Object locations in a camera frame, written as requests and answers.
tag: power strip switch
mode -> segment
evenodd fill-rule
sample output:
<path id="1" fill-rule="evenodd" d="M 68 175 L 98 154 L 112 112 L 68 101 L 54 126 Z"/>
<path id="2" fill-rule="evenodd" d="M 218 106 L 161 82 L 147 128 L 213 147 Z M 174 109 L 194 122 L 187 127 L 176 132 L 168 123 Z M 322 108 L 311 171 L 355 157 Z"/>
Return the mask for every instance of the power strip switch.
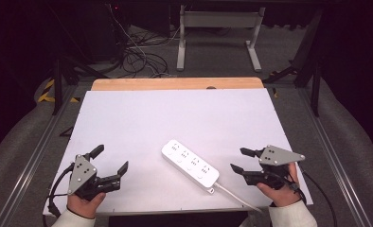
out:
<path id="1" fill-rule="evenodd" d="M 162 148 L 163 157 L 190 180 L 210 194 L 219 179 L 219 171 L 176 140 L 170 140 Z"/>

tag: power strip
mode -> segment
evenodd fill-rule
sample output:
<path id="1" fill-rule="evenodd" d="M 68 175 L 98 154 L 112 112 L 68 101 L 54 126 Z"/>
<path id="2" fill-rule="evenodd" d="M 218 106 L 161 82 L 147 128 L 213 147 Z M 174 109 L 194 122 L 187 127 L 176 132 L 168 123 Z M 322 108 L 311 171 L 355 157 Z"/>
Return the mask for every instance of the power strip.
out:
<path id="1" fill-rule="evenodd" d="M 170 140 L 162 148 L 163 157 L 184 173 L 190 180 L 214 193 L 213 185 L 219 179 L 219 171 L 176 140 Z"/>

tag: person's left hand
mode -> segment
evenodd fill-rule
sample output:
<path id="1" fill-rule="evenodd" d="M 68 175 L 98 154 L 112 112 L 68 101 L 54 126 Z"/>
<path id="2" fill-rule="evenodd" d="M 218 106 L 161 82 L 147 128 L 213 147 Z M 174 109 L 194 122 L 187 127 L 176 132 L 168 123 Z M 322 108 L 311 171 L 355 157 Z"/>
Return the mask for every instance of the person's left hand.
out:
<path id="1" fill-rule="evenodd" d="M 68 209 L 75 214 L 84 218 L 93 219 L 96 216 L 96 210 L 106 197 L 105 193 L 97 194 L 91 201 L 83 200 L 77 195 L 72 194 L 68 196 Z"/>

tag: white power cord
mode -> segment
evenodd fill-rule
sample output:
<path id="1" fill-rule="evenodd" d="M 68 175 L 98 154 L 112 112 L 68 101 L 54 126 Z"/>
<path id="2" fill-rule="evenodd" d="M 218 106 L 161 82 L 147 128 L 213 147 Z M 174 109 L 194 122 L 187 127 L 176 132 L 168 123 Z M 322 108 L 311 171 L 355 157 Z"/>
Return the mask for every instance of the white power cord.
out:
<path id="1" fill-rule="evenodd" d="M 243 201 L 242 199 L 240 199 L 239 197 L 237 197 L 236 195 L 234 195 L 232 192 L 228 191 L 226 188 L 224 188 L 223 186 L 219 185 L 219 183 L 214 183 L 214 185 L 217 186 L 218 188 L 222 189 L 226 193 L 228 193 L 230 196 L 234 197 L 234 199 L 236 199 L 237 201 L 242 202 L 244 205 L 246 205 L 246 206 L 248 206 L 248 207 L 250 207 L 250 208 L 252 208 L 252 209 L 254 209 L 254 210 L 258 211 L 258 212 L 260 212 L 261 215 L 263 215 L 263 212 L 259 208 L 257 208 L 255 206 L 249 204 L 246 201 Z"/>

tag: white metal stand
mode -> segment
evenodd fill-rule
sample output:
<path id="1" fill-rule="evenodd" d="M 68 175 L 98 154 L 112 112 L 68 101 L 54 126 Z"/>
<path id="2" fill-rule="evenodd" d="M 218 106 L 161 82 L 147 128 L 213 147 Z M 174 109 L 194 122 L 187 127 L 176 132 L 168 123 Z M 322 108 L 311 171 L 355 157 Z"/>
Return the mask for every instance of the white metal stand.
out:
<path id="1" fill-rule="evenodd" d="M 185 6 L 180 10 L 180 43 L 178 46 L 177 70 L 183 71 L 186 54 L 186 27 L 254 27 L 252 39 L 246 41 L 252 64 L 256 72 L 261 71 L 255 43 L 258 38 L 260 25 L 263 20 L 265 8 L 259 12 L 210 12 L 210 11 L 185 11 Z"/>

